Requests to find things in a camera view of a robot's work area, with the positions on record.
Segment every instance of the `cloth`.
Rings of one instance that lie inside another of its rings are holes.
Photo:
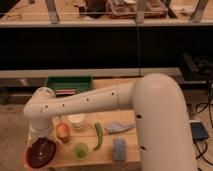
[[[115,134],[128,131],[134,127],[135,125],[132,123],[111,122],[106,126],[105,130],[108,134]]]

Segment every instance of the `food item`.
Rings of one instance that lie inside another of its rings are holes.
[[[95,123],[95,129],[96,129],[97,134],[98,134],[98,143],[93,150],[99,149],[101,147],[101,144],[102,144],[102,141],[103,141],[103,133],[102,133],[101,124],[98,123],[98,122]]]
[[[89,149],[87,144],[80,142],[74,146],[72,152],[75,159],[83,160],[83,159],[86,159]]]
[[[63,143],[67,143],[70,140],[70,129],[69,126],[62,122],[56,125],[56,136]]]
[[[68,120],[76,129],[81,129],[84,127],[84,118],[85,114],[73,114],[68,116]]]

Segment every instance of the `white cup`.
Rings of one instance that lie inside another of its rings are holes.
[[[68,116],[68,120],[75,129],[81,129],[84,127],[85,114],[72,114]]]

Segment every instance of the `green tray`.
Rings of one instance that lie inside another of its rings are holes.
[[[60,89],[75,89],[76,93],[81,93],[93,89],[91,76],[70,76],[70,77],[48,77],[45,87],[53,91]]]

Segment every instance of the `box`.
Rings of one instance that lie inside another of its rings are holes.
[[[107,0],[106,10],[110,18],[135,18],[138,1],[135,0],[135,3],[127,4],[125,0]],[[165,18],[167,13],[168,8],[160,0],[147,1],[144,12],[145,18]]]
[[[82,93],[93,89],[91,76],[48,77],[45,87],[51,88],[56,96]]]

